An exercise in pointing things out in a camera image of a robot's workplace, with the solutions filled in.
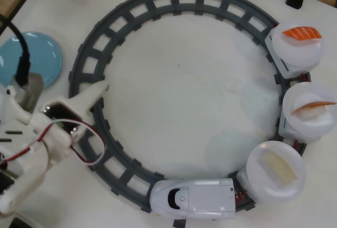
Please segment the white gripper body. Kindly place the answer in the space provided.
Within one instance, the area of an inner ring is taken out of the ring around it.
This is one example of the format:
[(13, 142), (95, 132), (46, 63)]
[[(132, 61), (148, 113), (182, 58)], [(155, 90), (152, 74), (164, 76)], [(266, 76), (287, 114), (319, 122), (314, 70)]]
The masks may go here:
[(36, 110), (29, 119), (35, 136), (27, 154), (28, 164), (58, 164), (87, 130), (87, 99), (57, 97)]

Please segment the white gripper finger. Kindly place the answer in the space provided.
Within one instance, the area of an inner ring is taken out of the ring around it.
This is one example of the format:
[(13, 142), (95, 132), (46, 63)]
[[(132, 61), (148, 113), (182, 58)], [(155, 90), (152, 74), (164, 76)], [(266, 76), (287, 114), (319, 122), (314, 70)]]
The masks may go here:
[(84, 115), (96, 104), (108, 88), (108, 82), (96, 82), (85, 91), (70, 98), (68, 104), (78, 115)]

